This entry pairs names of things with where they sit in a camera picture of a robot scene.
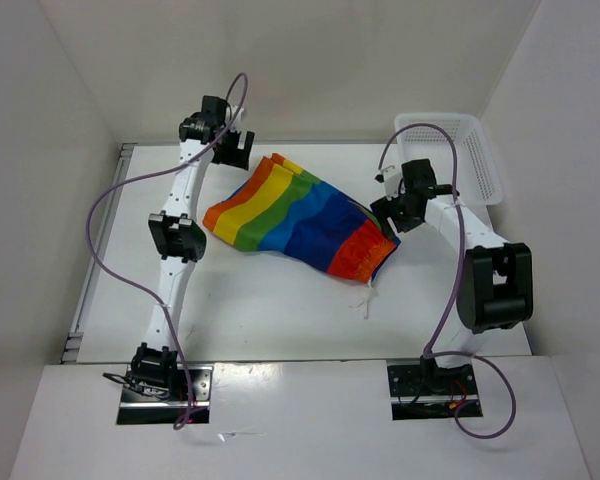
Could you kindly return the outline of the rainbow striped shorts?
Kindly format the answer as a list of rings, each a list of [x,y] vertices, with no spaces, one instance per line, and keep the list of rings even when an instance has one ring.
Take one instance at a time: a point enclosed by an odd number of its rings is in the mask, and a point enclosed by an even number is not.
[[[278,252],[328,275],[371,282],[399,242],[353,198],[284,156],[263,157],[203,225],[241,252]]]

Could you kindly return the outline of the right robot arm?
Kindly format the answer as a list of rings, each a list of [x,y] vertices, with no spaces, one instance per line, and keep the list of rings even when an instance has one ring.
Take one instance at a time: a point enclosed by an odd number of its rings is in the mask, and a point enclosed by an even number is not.
[[[445,348],[451,364],[433,358],[433,346],[420,359],[420,385],[440,393],[466,371],[471,355],[479,352],[487,335],[509,330],[533,313],[532,254],[522,243],[496,234],[464,205],[452,184],[437,181],[427,159],[389,166],[376,174],[385,194],[371,204],[382,231],[391,240],[421,225],[434,228],[459,255],[459,271],[452,286],[457,312],[455,335]]]

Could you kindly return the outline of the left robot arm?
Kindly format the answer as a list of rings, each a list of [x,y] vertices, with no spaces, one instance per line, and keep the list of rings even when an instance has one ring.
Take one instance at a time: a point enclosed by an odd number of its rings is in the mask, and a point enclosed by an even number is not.
[[[206,235],[197,222],[197,206],[204,176],[213,164],[247,169],[255,138],[229,126],[243,109],[221,97],[205,96],[201,110],[179,125],[178,170],[161,210],[148,218],[160,257],[160,277],[151,322],[131,361],[129,383],[143,395],[165,400],[180,393],[176,340],[186,288],[196,263],[206,250]]]

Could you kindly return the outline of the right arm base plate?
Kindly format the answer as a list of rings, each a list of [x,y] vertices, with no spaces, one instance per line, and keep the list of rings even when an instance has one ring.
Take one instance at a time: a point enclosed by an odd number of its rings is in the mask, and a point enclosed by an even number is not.
[[[387,364],[394,421],[482,417],[477,383],[469,364],[427,369],[415,361]]]

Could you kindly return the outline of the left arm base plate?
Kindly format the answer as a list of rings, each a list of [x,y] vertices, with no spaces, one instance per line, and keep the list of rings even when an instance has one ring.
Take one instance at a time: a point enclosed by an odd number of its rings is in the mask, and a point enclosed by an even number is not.
[[[214,367],[210,364],[192,365],[193,413],[188,425],[208,424]],[[146,383],[132,385],[131,370],[124,376],[107,374],[122,386],[116,424],[121,426],[173,424],[187,407],[187,384],[181,368],[174,376],[174,389],[152,387]]]

